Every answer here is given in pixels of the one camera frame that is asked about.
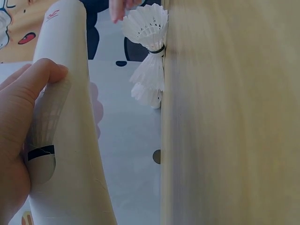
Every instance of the white shuttlecock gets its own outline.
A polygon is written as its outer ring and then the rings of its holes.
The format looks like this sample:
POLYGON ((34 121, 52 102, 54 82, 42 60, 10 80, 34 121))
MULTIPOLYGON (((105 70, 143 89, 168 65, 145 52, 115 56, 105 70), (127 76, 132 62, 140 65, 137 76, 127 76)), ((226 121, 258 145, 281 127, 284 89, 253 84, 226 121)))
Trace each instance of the white shuttlecock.
POLYGON ((33 119, 27 133, 25 146, 27 161, 41 158, 43 170, 37 170, 34 165, 28 164, 31 183, 44 183, 48 181, 55 169, 56 160, 54 152, 54 133, 60 118, 61 110, 68 96, 71 82, 64 81, 47 85, 45 91, 36 100, 33 119))
POLYGON ((165 53, 164 36, 167 25, 168 11, 158 4, 137 7, 123 20, 124 35, 149 51, 130 78, 131 82, 138 84, 134 86, 132 96, 138 97, 136 99, 143 105, 152 105, 151 94, 157 95, 165 90, 162 56, 165 53))
POLYGON ((132 83, 141 83, 150 89, 165 90, 164 69, 161 57, 149 53, 130 78, 132 83))
POLYGON ((154 109, 160 108, 162 94, 160 90, 149 89, 140 83, 136 83, 131 90, 131 96, 141 105, 150 105, 154 109))
POLYGON ((164 46, 168 11, 158 4, 137 7, 123 20, 123 33, 133 43, 155 52, 164 46))

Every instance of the white cardboard tube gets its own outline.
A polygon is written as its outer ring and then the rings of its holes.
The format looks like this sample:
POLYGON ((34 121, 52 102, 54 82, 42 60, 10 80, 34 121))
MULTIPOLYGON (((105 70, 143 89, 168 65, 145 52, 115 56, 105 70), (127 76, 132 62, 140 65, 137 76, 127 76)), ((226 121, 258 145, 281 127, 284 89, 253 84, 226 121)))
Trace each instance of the white cardboard tube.
POLYGON ((90 101, 81 2, 60 0, 48 9, 33 61, 41 58, 67 66, 69 73, 37 101, 27 137, 29 152, 47 145, 54 145, 55 152, 26 160, 34 223, 116 225, 90 101))

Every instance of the wooden board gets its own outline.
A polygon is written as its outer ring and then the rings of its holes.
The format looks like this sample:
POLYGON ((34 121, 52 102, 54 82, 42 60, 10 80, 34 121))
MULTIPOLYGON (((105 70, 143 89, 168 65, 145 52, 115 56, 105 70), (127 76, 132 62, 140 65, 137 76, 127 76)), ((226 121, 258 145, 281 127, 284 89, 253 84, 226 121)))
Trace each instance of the wooden board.
POLYGON ((300 1, 166 0, 162 225, 300 223, 300 1))

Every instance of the red mouth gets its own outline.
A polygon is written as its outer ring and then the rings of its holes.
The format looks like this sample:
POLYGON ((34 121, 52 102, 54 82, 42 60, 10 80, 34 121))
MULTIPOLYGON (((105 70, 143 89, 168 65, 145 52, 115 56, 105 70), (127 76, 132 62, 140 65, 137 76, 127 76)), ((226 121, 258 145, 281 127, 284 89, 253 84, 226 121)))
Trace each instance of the red mouth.
POLYGON ((32 41, 35 37, 36 37, 36 34, 33 33, 33 32, 30 32, 30 33, 26 34, 26 35, 18 42, 18 44, 19 44, 19 45, 26 44, 26 43, 32 41))

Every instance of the white feather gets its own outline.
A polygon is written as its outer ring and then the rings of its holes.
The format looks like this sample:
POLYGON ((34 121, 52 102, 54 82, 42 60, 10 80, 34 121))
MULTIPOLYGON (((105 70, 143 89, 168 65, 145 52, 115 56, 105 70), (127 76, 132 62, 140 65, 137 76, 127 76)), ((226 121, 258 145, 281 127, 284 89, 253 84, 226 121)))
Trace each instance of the white feather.
POLYGON ((159 90, 146 88, 140 83, 134 85, 131 96, 141 105, 150 105, 154 108, 159 108, 161 102, 161 92, 159 90))
POLYGON ((123 33, 133 43, 139 43, 150 51, 163 47, 168 25, 168 11, 153 4, 131 10, 123 20, 123 33))
POLYGON ((148 54, 135 70, 130 82, 140 83, 150 89, 165 90, 163 58, 148 54))
POLYGON ((123 20, 124 35, 151 52, 130 78, 135 83, 131 95, 140 104, 153 108, 160 107, 161 92, 165 90, 162 56, 167 25, 168 11, 158 4, 137 7, 123 20))

